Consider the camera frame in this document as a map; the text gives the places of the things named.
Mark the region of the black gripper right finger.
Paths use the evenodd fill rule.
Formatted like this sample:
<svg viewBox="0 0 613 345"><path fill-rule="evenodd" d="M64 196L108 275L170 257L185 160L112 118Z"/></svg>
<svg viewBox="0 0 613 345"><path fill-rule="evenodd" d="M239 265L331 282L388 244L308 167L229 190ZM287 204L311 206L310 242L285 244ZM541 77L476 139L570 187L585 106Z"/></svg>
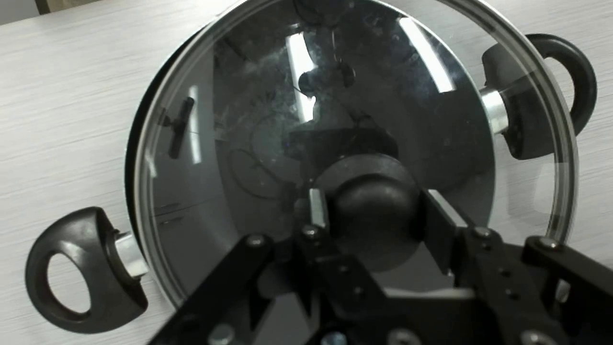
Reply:
<svg viewBox="0 0 613 345"><path fill-rule="evenodd" d="M492 233L476 227L436 190L425 192L423 242L442 275L469 277L476 256L492 246Z"/></svg>

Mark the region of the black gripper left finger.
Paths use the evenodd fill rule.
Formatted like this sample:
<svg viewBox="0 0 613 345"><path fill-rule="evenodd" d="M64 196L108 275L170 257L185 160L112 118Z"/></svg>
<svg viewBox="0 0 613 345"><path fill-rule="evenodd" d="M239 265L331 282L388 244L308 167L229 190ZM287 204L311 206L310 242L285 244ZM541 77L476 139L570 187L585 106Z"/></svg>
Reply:
<svg viewBox="0 0 613 345"><path fill-rule="evenodd" d="M317 240L329 233L327 198L319 188L310 188L302 200L300 234L308 240Z"/></svg>

